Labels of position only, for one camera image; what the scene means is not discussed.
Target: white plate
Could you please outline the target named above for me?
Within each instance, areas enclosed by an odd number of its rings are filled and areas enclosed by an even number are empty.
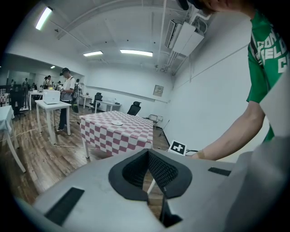
[[[121,126],[123,125],[123,123],[121,121],[112,121],[112,124],[116,125],[116,126]]]

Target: desk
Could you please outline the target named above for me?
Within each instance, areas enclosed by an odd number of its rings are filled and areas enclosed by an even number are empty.
[[[115,104],[115,103],[108,102],[108,101],[96,101],[96,105],[95,105],[95,113],[97,112],[97,103],[104,103],[104,104],[106,104],[106,105],[107,105],[107,106],[106,106],[106,111],[107,111],[107,112],[108,112],[108,111],[112,111],[113,106],[118,106],[118,107],[121,106],[121,104],[120,104],[120,105],[117,105],[117,104]]]
[[[30,109],[30,111],[31,111],[31,95],[43,95],[43,92],[33,92],[33,91],[29,91],[28,92],[28,98],[29,98],[29,102],[28,102],[28,104],[29,104],[29,109]]]
[[[9,95],[8,93],[0,94],[0,104],[5,103],[5,105],[7,105],[8,95]]]
[[[90,99],[92,101],[92,97],[87,96],[87,95],[80,95],[81,98],[83,98],[83,108],[86,107],[86,99]]]
[[[0,108],[0,131],[4,131],[8,146],[10,148],[10,151],[14,159],[16,160],[16,163],[18,164],[18,166],[21,168],[23,172],[26,172],[24,166],[22,165],[15,151],[15,148],[19,148],[19,144],[17,142],[17,138],[15,136],[15,131],[13,128],[13,123],[12,123],[13,118],[14,118],[14,114],[13,114],[12,106],[4,106]],[[10,138],[11,132],[14,139],[15,148],[13,147],[13,144]]]
[[[71,135],[71,128],[70,128],[70,123],[69,123],[69,107],[71,106],[71,104],[65,103],[60,101],[58,104],[46,104],[44,103],[43,100],[36,100],[36,112],[37,112],[37,124],[38,124],[38,129],[39,132],[42,132],[42,127],[41,127],[41,123],[40,123],[40,117],[39,117],[39,107],[45,109],[46,111],[46,120],[47,120],[47,124],[48,124],[48,131],[49,131],[49,136],[50,136],[50,142],[52,144],[55,144],[55,134],[54,131],[52,130],[51,127],[51,120],[50,120],[50,112],[52,112],[53,115],[53,111],[54,110],[58,110],[58,109],[63,109],[66,108],[67,109],[67,126],[68,126],[68,135]]]
[[[110,111],[80,116],[81,136],[86,157],[89,158],[87,145],[120,155],[127,151],[153,146],[153,122],[144,118]],[[116,126],[112,121],[121,121]]]

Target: wooden floor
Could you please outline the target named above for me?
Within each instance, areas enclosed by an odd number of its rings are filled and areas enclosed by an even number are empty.
[[[79,116],[90,114],[87,108],[79,107]],[[66,129],[56,134],[56,145],[82,147],[80,126],[77,124],[77,115],[70,110],[71,135],[68,136]],[[39,133],[35,107],[32,111],[24,112],[25,116],[16,117],[13,121],[15,133],[20,148],[16,153],[26,169],[22,173],[13,158],[3,133],[0,132],[0,165],[10,184],[12,193],[33,204],[36,197],[55,183],[65,178],[75,169],[95,160],[107,158],[107,154],[100,150],[89,150],[90,158],[86,159],[82,148],[68,148],[53,146],[48,138],[45,112],[40,110],[40,120],[43,132]],[[56,111],[55,119],[59,119],[60,111]],[[164,134],[159,137],[161,130],[156,128],[153,135],[153,147],[167,150],[168,144]],[[147,191],[152,181],[148,172],[145,176],[144,190]],[[162,204],[162,192],[157,185],[154,186],[150,199],[150,209],[156,217],[159,217]]]

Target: white table leg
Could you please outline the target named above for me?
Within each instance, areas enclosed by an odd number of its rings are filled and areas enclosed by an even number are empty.
[[[41,127],[41,122],[40,122],[40,117],[39,117],[39,105],[38,104],[36,104],[36,114],[37,114],[38,131],[41,133],[42,127]]]
[[[29,94],[29,108],[30,108],[30,111],[31,111],[31,94]]]
[[[46,110],[46,120],[47,120],[47,127],[48,127],[48,131],[49,131],[49,136],[50,136],[50,142],[52,144],[55,144],[55,134],[54,134],[52,127],[51,127],[50,110]]]
[[[14,127],[13,127],[12,119],[10,120],[10,126],[11,126],[11,129],[12,129],[12,136],[13,136],[13,139],[14,139],[14,147],[15,147],[15,149],[17,149],[17,148],[19,148],[19,144],[18,144],[18,141],[17,141],[17,138],[16,138],[16,134],[15,134],[15,130],[14,130]]]
[[[67,107],[67,129],[68,129],[68,135],[71,135],[71,126],[69,122],[69,107]]]
[[[82,139],[82,144],[83,144],[83,148],[85,150],[86,158],[88,159],[90,157],[90,155],[89,155],[89,149],[87,148],[87,142],[84,139]]]
[[[55,122],[54,122],[54,110],[52,110],[52,114],[53,114],[53,127],[55,127]]]
[[[151,193],[151,191],[152,191],[152,188],[154,187],[154,185],[155,185],[155,180],[153,179],[153,181],[152,181],[152,183],[151,183],[151,185],[150,185],[150,187],[149,187],[149,189],[148,189],[148,191],[147,191],[147,194],[150,194]]]
[[[16,154],[16,151],[15,151],[13,145],[12,145],[12,142],[11,142],[10,135],[9,135],[8,131],[5,131],[5,137],[6,137],[8,146],[10,148],[10,151],[11,151],[14,159],[16,160],[16,163],[18,164],[18,166],[20,167],[22,172],[26,172],[24,166],[22,165],[21,161],[19,160],[19,158],[18,158],[18,156]]]

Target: checkered tablecloth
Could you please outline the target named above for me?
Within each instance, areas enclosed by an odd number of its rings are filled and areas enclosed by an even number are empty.
[[[109,155],[153,146],[153,122],[150,120],[119,111],[84,115],[80,119],[82,139]],[[112,121],[121,121],[123,125],[113,125]]]
[[[6,103],[8,93],[0,94],[0,103]]]

